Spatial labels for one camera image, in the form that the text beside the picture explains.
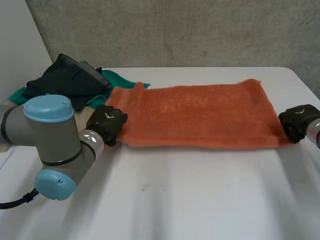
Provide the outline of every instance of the gray robot arm segment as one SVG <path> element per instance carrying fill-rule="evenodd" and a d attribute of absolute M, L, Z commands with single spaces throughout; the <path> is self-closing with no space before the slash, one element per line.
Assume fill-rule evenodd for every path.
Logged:
<path fill-rule="evenodd" d="M 64 200 L 76 189 L 105 144 L 115 144 L 127 115 L 101 105 L 90 117 L 87 128 L 78 133 L 70 100 L 48 95 L 32 98 L 24 107 L 0 105 L 0 119 L 0 144 L 35 146 L 42 162 L 35 188 L 50 199 Z"/>

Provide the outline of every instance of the green cloth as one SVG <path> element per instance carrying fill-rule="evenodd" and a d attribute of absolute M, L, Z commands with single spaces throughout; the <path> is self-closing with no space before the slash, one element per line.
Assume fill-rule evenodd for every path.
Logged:
<path fill-rule="evenodd" d="M 91 98 L 86 103 L 86 105 L 90 106 L 93 109 L 95 109 L 99 105 L 105 104 L 107 99 L 109 98 L 112 90 L 115 87 L 120 87 L 122 89 L 132 89 L 136 84 L 135 82 L 128 81 L 128 80 L 124 79 L 122 76 L 119 76 L 114 71 L 103 70 L 102 75 L 111 83 L 112 89 L 104 95 L 98 95 L 98 96 Z M 147 89 L 150 86 L 150 84 L 144 83 L 143 86 Z"/>
<path fill-rule="evenodd" d="M 24 104 L 28 99 L 26 99 L 22 94 L 24 93 L 26 87 L 20 88 L 18 91 L 16 91 L 9 100 L 17 105 Z"/>
<path fill-rule="evenodd" d="M 96 109 L 99 105 L 105 104 L 107 99 L 109 98 L 112 90 L 115 87 L 120 87 L 122 89 L 132 89 L 135 86 L 135 82 L 128 81 L 124 79 L 123 77 L 119 76 L 116 74 L 114 71 L 110 70 L 103 70 L 102 75 L 111 83 L 112 89 L 108 91 L 104 95 L 98 95 L 93 98 L 91 98 L 86 105 L 90 106 L 93 109 Z M 144 83 L 143 86 L 147 89 L 150 84 L 149 83 Z M 17 105 L 24 104 L 28 99 L 23 97 L 23 93 L 25 91 L 26 87 L 20 88 L 18 91 L 16 91 L 10 98 L 9 100 Z"/>

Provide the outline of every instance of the white wall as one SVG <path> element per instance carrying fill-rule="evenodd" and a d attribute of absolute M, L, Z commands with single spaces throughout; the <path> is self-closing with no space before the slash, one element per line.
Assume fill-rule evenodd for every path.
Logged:
<path fill-rule="evenodd" d="M 25 0 L 0 0 L 0 102 L 52 64 Z"/>

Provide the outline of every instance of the light blue joint cap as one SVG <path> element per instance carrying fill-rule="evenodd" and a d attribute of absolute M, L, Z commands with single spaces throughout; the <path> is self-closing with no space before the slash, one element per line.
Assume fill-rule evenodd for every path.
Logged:
<path fill-rule="evenodd" d="M 75 115 L 70 99 L 62 95 L 34 97 L 25 103 L 23 112 L 28 119 L 40 123 L 60 123 Z"/>
<path fill-rule="evenodd" d="M 77 184 L 69 176 L 52 169 L 41 169 L 34 178 L 35 189 L 52 200 L 65 200 L 76 190 Z"/>

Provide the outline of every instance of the black cable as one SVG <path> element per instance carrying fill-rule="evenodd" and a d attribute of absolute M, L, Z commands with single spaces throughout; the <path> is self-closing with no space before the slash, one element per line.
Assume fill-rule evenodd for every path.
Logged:
<path fill-rule="evenodd" d="M 19 200 L 0 203 L 0 209 L 12 209 L 12 208 L 20 206 L 21 204 L 29 203 L 38 194 L 39 194 L 39 192 L 34 188 L 31 192 L 28 192 L 26 195 L 24 195 Z"/>

